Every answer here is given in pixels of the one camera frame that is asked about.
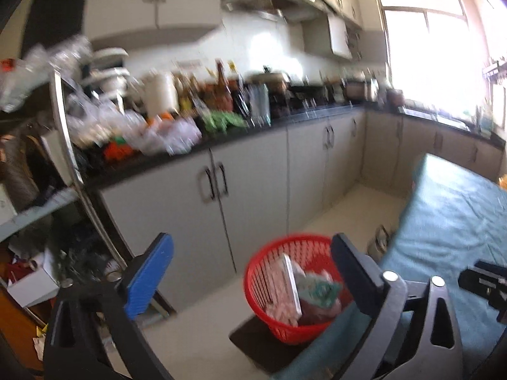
black countertop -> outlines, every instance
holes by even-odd
[[[260,127],[247,127],[247,128],[231,128],[227,131],[226,134],[220,133],[216,135],[209,135],[204,133],[199,144],[195,145],[190,151],[190,153],[186,155],[168,155],[167,153],[159,153],[157,155],[137,155],[128,160],[122,161],[114,166],[106,168],[104,172],[101,173],[100,175],[87,178],[85,180],[85,188],[91,192],[97,191],[103,188],[110,187],[114,184],[117,184],[135,175],[141,174],[152,168],[156,168],[168,162],[178,161],[192,154],[205,151],[211,147],[216,147],[221,144],[230,143],[239,139],[243,139],[245,137],[254,136],[269,130],[284,129],[289,125],[301,123],[303,121],[310,121],[341,114],[347,114],[351,113],[352,111],[363,110],[365,108],[376,110],[378,112],[386,112],[379,110],[376,103],[361,103],[354,106],[335,104],[327,107],[321,107],[319,109],[312,111],[306,111],[302,113],[293,114],[287,117],[278,118],[276,120],[273,120],[271,125],[265,125]],[[424,120],[416,116],[406,115],[399,112],[392,112],[392,114],[398,114],[408,118],[417,118],[419,120]],[[437,121],[433,120],[425,120],[425,121],[428,121],[428,123],[441,124],[442,126],[448,127],[452,130],[458,130],[460,133],[464,135],[485,141],[496,148],[502,150],[505,148],[505,140],[501,139],[496,134],[492,134],[491,139],[486,139],[479,133],[468,132],[465,130],[448,126],[443,123],[438,123]]]

shelf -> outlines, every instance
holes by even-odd
[[[12,236],[19,230],[30,225],[54,211],[61,209],[78,200],[78,193],[73,188],[65,188],[55,193],[42,207],[30,207],[19,213],[16,217],[0,225],[0,242]]]

cloth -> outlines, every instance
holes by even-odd
[[[485,299],[461,290],[457,280],[477,260],[507,266],[507,192],[432,155],[422,160],[415,181],[400,228],[379,265],[404,280],[426,282],[435,275],[445,280],[460,328],[466,380],[494,349],[505,326],[496,322],[498,312]],[[369,317],[352,303],[272,379],[331,378],[368,325]],[[401,329],[406,325],[402,320]]]

metal pole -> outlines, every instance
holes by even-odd
[[[50,78],[50,88],[51,103],[53,106],[53,118],[58,130],[60,142],[62,143],[65,162],[67,163],[67,167],[70,171],[70,176],[74,182],[75,190],[78,193],[78,196],[81,200],[81,203],[83,204],[83,208],[85,209],[88,218],[97,230],[99,236],[103,239],[112,257],[118,262],[122,269],[125,269],[127,267],[125,259],[120,255],[115,245],[111,241],[109,235],[106,232],[106,229],[104,228],[101,220],[97,215],[97,212],[95,211],[95,208],[93,208],[93,204],[91,203],[90,198],[84,190],[83,178],[79,172],[78,163],[75,159],[74,149],[72,143],[70,142],[70,135],[68,133],[67,118],[65,117],[62,77],[57,70],[54,70]]]

box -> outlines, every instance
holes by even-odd
[[[7,291],[21,307],[30,307],[53,298],[60,286],[54,271],[55,258],[48,248],[44,250],[44,262],[33,273],[7,287]]]

